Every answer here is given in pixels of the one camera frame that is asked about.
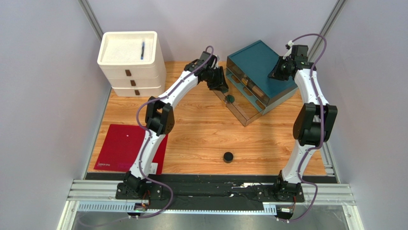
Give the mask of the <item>dark green round puff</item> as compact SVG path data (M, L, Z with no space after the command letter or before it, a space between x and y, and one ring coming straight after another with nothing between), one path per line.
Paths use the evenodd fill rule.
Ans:
M227 104L232 104L235 101L235 97L231 94L228 94L227 96L225 96L224 101Z

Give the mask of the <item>teal drawer organizer box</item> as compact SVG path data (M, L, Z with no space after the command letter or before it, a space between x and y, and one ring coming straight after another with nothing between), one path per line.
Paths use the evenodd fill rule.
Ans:
M237 64L269 98L267 106L257 98L265 107L263 114L292 97L297 90L297 85L292 79L284 81L268 78L279 55L261 40L228 55L227 58Z

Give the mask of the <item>black round jar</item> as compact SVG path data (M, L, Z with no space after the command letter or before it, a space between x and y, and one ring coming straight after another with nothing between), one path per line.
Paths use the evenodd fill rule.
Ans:
M231 163L234 159L234 155L231 152L225 152L223 155L223 161L225 163Z

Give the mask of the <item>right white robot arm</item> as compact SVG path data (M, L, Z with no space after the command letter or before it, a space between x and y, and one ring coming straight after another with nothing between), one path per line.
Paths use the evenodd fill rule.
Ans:
M293 127L294 149L273 186L273 196L279 201L300 193L306 166L315 151L328 141L338 112L322 94L316 66L308 61L308 46L289 42L286 48L287 53L279 57L268 77L280 81L292 78L300 90L303 106Z

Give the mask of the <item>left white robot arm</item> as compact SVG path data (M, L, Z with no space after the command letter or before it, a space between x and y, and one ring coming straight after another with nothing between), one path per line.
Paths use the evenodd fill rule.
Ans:
M218 56L204 52L199 59L187 64L172 84L158 97L150 97L142 106L145 107L145 131L143 144L135 162L125 174L123 182L116 190L116 199L141 199L148 194L146 182L150 166L162 140L172 131L175 125L174 109L180 100L200 82L206 82L212 91L226 91L223 68L218 64Z

